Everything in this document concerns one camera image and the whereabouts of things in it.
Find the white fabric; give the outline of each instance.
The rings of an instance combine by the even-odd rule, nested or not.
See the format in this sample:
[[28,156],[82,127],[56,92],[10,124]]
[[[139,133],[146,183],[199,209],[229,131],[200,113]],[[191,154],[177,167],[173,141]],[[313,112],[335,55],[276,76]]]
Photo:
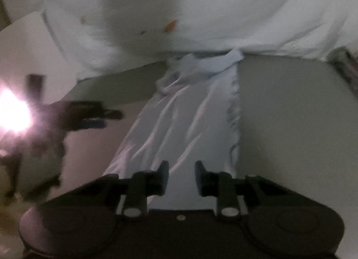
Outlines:
[[[4,3],[13,20],[47,8],[48,23],[63,52],[69,60],[82,64],[95,75],[142,66],[161,59],[158,53],[168,51],[239,47],[244,52],[322,59],[333,48],[358,39],[358,0],[4,0]],[[178,20],[175,30],[165,33],[164,27],[173,20]]]
[[170,178],[163,197],[152,197],[151,208],[215,208],[215,199],[198,195],[194,163],[209,171],[236,175],[239,142],[239,85],[233,50],[225,56],[198,59],[187,55],[171,61],[158,81],[158,92],[123,140],[105,174],[131,177],[156,170],[167,160]]

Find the white towel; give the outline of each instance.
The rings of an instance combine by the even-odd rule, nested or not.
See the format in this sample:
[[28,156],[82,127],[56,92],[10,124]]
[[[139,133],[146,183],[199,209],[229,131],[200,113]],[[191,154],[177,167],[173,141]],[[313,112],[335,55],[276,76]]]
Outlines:
[[170,177],[163,197],[152,197],[150,208],[213,209],[214,198],[199,196],[194,163],[209,171],[236,174],[239,145],[238,50],[198,59],[187,55],[170,60],[157,82],[158,92],[144,107],[105,171],[120,178],[136,171],[156,170],[169,161]]

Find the white bedsheet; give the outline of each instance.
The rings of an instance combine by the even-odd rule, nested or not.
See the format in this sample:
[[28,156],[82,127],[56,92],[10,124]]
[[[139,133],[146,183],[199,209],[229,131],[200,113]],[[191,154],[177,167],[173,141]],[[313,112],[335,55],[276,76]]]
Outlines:
[[197,59],[172,60],[158,81],[158,92],[144,107],[111,165],[105,171],[120,178],[141,170],[156,170],[169,161],[166,194],[152,197],[149,207],[215,208],[215,199],[198,195],[194,163],[209,171],[236,176],[239,142],[239,84],[236,63],[240,51]]
[[[358,0],[3,0],[12,20],[34,10],[80,77],[121,72],[169,51],[324,59],[358,39]],[[177,20],[175,30],[164,32]]]

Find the stain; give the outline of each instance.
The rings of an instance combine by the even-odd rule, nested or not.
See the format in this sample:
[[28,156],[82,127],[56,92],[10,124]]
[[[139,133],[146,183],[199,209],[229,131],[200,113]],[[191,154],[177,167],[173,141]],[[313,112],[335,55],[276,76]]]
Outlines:
[[82,25],[84,25],[86,23],[86,16],[81,16],[79,21],[81,22]]
[[171,32],[175,29],[176,25],[177,25],[177,20],[170,22],[165,28],[164,28],[164,32]]

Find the metal bolt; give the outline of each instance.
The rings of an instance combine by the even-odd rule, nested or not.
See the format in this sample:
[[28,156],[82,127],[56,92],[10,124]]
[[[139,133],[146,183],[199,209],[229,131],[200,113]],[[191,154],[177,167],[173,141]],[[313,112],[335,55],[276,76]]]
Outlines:
[[126,208],[123,212],[126,217],[139,217],[142,212],[138,208]]
[[186,217],[185,215],[183,215],[183,214],[180,214],[180,215],[177,216],[177,220],[178,220],[178,221],[181,221],[181,222],[182,222],[182,221],[185,221],[186,218],[187,218],[187,217]]
[[226,217],[236,217],[239,214],[239,210],[235,207],[226,207],[221,210],[221,214]]

